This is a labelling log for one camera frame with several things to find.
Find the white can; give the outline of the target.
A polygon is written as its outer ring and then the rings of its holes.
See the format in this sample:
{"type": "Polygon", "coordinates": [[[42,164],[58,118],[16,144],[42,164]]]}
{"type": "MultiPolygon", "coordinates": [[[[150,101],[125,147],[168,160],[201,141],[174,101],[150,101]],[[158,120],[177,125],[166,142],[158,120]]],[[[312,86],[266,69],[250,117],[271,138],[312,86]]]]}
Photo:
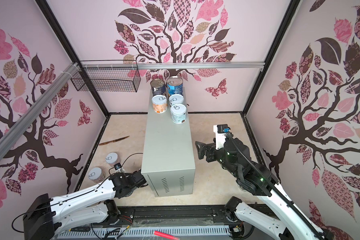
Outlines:
{"type": "Polygon", "coordinates": [[[171,116],[175,124],[182,124],[186,121],[187,107],[183,104],[171,106],[171,116]]]}

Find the patterned can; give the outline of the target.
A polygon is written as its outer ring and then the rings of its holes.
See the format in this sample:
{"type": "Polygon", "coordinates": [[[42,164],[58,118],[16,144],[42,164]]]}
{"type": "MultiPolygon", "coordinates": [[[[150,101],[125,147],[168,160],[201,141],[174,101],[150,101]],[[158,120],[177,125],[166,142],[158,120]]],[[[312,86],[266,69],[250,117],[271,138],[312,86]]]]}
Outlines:
{"type": "Polygon", "coordinates": [[[170,103],[170,107],[177,104],[183,104],[184,96],[181,94],[173,94],[169,97],[169,103],[170,103]]]}

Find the orange label can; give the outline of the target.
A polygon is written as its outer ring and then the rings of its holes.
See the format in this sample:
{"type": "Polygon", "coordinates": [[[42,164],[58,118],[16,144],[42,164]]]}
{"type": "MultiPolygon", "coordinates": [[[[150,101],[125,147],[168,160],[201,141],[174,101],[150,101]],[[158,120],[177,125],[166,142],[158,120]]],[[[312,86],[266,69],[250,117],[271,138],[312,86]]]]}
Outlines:
{"type": "Polygon", "coordinates": [[[164,95],[155,95],[152,97],[152,104],[154,112],[162,114],[168,109],[167,97],[164,95]]]}

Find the blue label tin can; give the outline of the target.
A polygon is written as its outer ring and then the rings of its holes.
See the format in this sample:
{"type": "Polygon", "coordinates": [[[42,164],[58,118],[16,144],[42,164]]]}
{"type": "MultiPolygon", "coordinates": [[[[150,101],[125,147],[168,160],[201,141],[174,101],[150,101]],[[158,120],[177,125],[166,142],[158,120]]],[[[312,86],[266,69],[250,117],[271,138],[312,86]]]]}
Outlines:
{"type": "Polygon", "coordinates": [[[172,76],[166,82],[169,96],[178,94],[183,95],[183,79],[179,76],[172,76]]]}

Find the dark label tin can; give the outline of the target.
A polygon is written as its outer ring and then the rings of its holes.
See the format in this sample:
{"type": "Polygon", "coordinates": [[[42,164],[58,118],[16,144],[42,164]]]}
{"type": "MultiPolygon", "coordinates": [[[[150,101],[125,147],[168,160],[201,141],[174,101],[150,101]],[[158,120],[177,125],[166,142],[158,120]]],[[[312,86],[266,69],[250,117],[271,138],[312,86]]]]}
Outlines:
{"type": "Polygon", "coordinates": [[[154,79],[150,83],[153,96],[166,95],[166,85],[162,79],[154,79]]]}

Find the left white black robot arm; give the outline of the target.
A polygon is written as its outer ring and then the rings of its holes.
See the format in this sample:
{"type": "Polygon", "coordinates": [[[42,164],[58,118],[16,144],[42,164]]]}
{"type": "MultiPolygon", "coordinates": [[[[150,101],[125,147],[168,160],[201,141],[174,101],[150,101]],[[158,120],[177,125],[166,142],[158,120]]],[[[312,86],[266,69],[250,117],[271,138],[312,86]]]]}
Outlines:
{"type": "Polygon", "coordinates": [[[68,195],[38,196],[23,215],[26,240],[50,240],[72,228],[95,223],[115,224],[121,213],[114,199],[130,196],[146,184],[140,171],[114,173],[100,184],[68,195]]]}

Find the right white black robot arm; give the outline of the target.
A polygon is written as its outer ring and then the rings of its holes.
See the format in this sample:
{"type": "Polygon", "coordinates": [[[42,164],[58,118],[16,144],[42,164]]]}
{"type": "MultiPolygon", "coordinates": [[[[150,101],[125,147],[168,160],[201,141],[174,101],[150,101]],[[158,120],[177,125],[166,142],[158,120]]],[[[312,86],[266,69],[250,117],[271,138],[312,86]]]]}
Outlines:
{"type": "Polygon", "coordinates": [[[225,205],[227,218],[232,222],[246,222],[274,240],[333,240],[334,234],[314,224],[294,204],[273,174],[251,160],[249,148],[239,139],[217,144],[195,142],[198,157],[208,163],[218,162],[230,172],[241,190],[258,197],[276,215],[272,218],[245,204],[237,197],[225,205]]]}

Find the grey metal cabinet counter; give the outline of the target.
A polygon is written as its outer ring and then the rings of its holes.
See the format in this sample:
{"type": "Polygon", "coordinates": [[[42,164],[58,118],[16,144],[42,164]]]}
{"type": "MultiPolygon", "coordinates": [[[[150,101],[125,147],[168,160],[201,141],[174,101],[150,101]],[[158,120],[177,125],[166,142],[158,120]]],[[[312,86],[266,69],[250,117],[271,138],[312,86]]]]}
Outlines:
{"type": "Polygon", "coordinates": [[[148,101],[141,173],[156,197],[193,193],[196,165],[188,110],[182,114],[185,120],[175,123],[170,108],[157,113],[148,101]]]}

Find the pink label tin can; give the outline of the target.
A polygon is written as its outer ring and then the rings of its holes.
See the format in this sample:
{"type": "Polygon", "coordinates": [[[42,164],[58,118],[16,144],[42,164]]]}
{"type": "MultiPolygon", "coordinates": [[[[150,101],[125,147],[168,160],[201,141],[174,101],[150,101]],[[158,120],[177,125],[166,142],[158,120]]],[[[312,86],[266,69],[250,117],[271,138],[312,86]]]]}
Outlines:
{"type": "Polygon", "coordinates": [[[107,164],[109,164],[110,166],[114,166],[119,162],[119,156],[117,153],[112,152],[106,156],[105,160],[107,164]]]}

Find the pink cartoon label can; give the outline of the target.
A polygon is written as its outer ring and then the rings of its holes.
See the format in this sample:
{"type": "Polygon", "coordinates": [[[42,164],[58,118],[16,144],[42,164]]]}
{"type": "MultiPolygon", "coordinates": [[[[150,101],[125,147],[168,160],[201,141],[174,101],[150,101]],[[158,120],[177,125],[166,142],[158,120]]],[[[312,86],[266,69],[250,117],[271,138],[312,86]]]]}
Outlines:
{"type": "Polygon", "coordinates": [[[100,184],[106,179],[106,174],[100,167],[94,167],[89,171],[88,179],[96,184],[100,184]]]}

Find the copper table knife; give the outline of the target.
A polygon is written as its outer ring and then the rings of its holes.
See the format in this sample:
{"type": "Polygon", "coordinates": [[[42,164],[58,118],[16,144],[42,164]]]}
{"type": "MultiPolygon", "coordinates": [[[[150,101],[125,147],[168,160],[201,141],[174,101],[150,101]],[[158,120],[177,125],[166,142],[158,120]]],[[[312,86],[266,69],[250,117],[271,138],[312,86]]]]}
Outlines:
{"type": "Polygon", "coordinates": [[[116,143],[116,142],[125,140],[125,139],[127,139],[127,138],[129,138],[129,137],[130,137],[130,136],[126,136],[126,137],[118,138],[118,139],[115,139],[115,140],[103,142],[103,143],[100,143],[99,146],[104,146],[104,145],[108,145],[108,144],[111,144],[111,143],[116,143]]]}

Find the pink marker pen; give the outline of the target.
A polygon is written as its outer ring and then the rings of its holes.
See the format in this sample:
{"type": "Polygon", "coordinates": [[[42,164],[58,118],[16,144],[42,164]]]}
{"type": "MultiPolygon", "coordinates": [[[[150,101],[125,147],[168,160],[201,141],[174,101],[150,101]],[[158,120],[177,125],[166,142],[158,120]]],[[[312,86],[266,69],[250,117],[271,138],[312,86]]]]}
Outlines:
{"type": "Polygon", "coordinates": [[[169,239],[169,240],[180,240],[180,238],[178,238],[178,237],[175,237],[175,236],[172,236],[172,235],[169,235],[169,234],[166,234],[166,233],[162,233],[162,232],[159,232],[159,231],[154,231],[154,235],[158,236],[158,237],[165,238],[165,239],[169,239]]]}

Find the horizontal aluminium bar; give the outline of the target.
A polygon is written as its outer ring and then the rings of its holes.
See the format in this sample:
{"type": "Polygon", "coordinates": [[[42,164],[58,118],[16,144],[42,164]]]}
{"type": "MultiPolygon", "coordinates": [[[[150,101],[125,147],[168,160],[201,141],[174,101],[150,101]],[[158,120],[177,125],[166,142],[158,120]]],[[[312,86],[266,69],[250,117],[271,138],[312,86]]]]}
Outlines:
{"type": "Polygon", "coordinates": [[[82,64],[84,68],[134,68],[139,70],[162,69],[263,69],[264,62],[224,63],[133,63],[133,64],[82,64]]]}

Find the diagonal aluminium bar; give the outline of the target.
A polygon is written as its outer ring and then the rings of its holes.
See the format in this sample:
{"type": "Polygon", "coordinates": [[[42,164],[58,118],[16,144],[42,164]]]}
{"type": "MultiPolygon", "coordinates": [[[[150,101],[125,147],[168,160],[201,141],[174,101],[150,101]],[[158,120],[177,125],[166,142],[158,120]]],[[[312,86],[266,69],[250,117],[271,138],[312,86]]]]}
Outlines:
{"type": "Polygon", "coordinates": [[[38,117],[42,110],[50,103],[59,90],[79,71],[77,63],[71,63],[58,78],[47,88],[25,114],[9,129],[8,133],[0,139],[0,161],[10,148],[19,140],[28,127],[38,117]]]}

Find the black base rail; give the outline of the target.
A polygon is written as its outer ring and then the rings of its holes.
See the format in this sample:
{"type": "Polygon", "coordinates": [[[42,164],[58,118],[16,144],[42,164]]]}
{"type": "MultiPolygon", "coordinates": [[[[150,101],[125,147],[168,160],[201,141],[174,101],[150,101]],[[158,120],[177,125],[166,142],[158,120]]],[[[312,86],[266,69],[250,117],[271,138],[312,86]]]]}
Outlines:
{"type": "Polygon", "coordinates": [[[90,206],[77,210],[62,220],[56,220],[50,227],[42,230],[38,240],[49,240],[58,234],[70,229],[87,228],[89,224],[97,224],[102,228],[122,226],[126,224],[153,225],[170,221],[175,224],[184,223],[189,226],[197,224],[233,226],[246,222],[252,228],[265,227],[264,233],[280,240],[292,240],[290,231],[283,227],[277,219],[269,216],[271,210],[266,205],[245,205],[236,198],[231,199],[225,205],[207,206],[151,206],[151,207],[122,207],[118,208],[115,201],[106,200],[96,206],[90,206]]]}

